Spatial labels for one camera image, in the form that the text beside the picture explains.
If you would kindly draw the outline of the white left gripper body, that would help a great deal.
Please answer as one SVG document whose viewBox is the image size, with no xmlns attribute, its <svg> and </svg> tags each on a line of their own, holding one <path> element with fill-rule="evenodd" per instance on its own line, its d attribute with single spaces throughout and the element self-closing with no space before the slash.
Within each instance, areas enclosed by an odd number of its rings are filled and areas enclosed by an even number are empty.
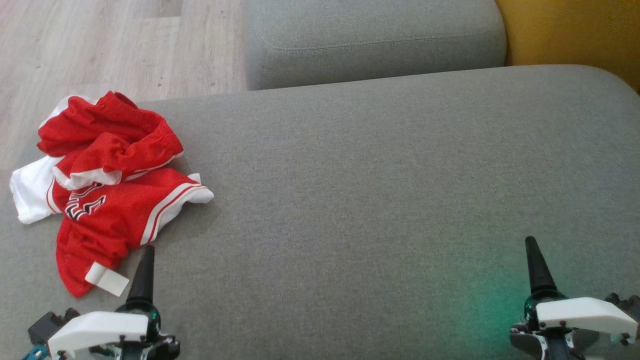
<svg viewBox="0 0 640 360">
<path fill-rule="evenodd" d="M 162 317 L 150 300 L 74 317 L 50 337 L 47 348 L 53 360 L 74 360 L 84 350 L 114 360 L 176 360 L 181 354 L 178 339 L 162 333 Z"/>
</svg>

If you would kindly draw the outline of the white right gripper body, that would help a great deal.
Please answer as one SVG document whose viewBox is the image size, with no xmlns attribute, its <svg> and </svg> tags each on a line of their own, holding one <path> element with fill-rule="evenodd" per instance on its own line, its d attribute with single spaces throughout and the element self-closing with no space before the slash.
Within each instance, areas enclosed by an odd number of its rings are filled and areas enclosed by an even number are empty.
<svg viewBox="0 0 640 360">
<path fill-rule="evenodd" d="M 623 346 L 637 342 L 639 297 L 529 298 L 524 317 L 510 329 L 510 344 L 535 360 L 583 360 L 601 334 Z"/>
</svg>

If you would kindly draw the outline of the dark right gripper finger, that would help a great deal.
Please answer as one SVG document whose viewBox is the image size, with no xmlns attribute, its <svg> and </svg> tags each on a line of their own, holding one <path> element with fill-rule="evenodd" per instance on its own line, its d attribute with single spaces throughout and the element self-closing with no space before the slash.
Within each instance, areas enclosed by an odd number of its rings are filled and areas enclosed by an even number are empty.
<svg viewBox="0 0 640 360">
<path fill-rule="evenodd" d="M 531 296 L 541 297 L 544 293 L 556 293 L 558 288 L 538 242 L 532 235 L 526 237 L 525 249 Z"/>
</svg>

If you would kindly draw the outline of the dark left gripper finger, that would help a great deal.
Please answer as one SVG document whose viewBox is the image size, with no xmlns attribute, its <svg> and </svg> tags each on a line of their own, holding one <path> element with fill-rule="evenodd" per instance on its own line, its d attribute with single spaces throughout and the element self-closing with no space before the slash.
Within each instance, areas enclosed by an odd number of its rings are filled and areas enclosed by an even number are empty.
<svg viewBox="0 0 640 360">
<path fill-rule="evenodd" d="M 135 270 L 134 278 L 128 296 L 126 297 L 126 303 L 153 303 L 154 260 L 155 248 L 151 244 L 146 244 L 142 248 L 142 255 Z"/>
</svg>

